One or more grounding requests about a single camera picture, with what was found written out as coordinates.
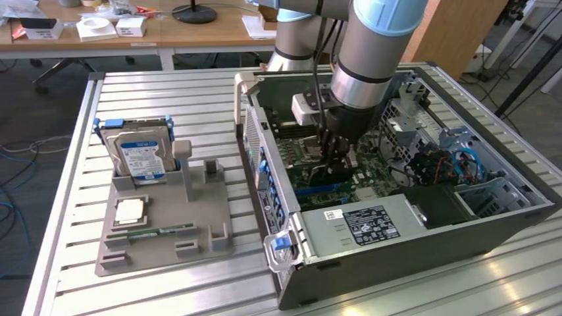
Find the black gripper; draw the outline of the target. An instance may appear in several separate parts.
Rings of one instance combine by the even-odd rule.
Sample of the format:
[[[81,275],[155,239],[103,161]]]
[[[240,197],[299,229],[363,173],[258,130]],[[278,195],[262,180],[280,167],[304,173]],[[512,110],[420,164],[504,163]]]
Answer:
[[[319,125],[322,180],[347,180],[358,166],[355,147],[374,120],[374,108],[348,106],[327,110]]]

